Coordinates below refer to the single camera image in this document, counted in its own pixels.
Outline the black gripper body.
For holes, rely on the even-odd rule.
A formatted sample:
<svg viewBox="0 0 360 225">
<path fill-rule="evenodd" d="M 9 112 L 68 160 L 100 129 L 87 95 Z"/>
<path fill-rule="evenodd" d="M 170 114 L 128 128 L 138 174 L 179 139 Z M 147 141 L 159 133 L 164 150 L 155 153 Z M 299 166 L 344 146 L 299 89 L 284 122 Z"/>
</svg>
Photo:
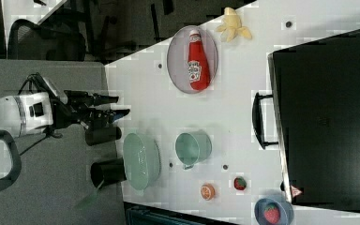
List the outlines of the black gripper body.
<svg viewBox="0 0 360 225">
<path fill-rule="evenodd" d="M 65 97 L 59 97 L 49 91 L 52 106 L 52 124 L 49 130 L 67 128 L 81 124 L 86 129 L 105 128 L 108 126 L 108 110 L 98 110 L 93 105 L 94 95 L 85 91 L 64 91 Z"/>
</svg>

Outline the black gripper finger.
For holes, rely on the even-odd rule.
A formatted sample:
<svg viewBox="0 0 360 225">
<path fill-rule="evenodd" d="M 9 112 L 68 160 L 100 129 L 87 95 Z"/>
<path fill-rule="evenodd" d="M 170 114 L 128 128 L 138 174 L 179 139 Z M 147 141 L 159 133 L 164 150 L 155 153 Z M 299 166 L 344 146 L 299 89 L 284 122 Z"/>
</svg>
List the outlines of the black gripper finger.
<svg viewBox="0 0 360 225">
<path fill-rule="evenodd" d="M 111 124 L 130 113 L 130 109 L 124 110 L 108 110 L 108 122 Z"/>
<path fill-rule="evenodd" d="M 99 105 L 117 103 L 118 100 L 119 100 L 119 97 L 111 97 L 111 96 L 95 94 L 94 100 L 93 100 L 93 105 L 99 106 Z"/>
</svg>

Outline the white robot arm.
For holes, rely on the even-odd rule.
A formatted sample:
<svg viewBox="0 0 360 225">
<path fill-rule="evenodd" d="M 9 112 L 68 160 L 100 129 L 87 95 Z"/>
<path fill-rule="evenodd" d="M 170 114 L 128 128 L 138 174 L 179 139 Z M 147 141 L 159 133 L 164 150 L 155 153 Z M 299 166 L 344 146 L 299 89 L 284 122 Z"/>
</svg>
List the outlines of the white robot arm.
<svg viewBox="0 0 360 225">
<path fill-rule="evenodd" d="M 15 140 L 43 134 L 59 138 L 59 129 L 79 124 L 89 145 L 117 140 L 119 127 L 113 123 L 128 115 L 129 109 L 100 110 L 99 105 L 118 101 L 117 97 L 90 94 L 84 91 L 37 91 L 24 95 L 0 97 L 0 153 L 9 152 L 9 169 L 0 168 L 0 191 L 9 188 L 22 170 L 21 153 Z"/>
</svg>

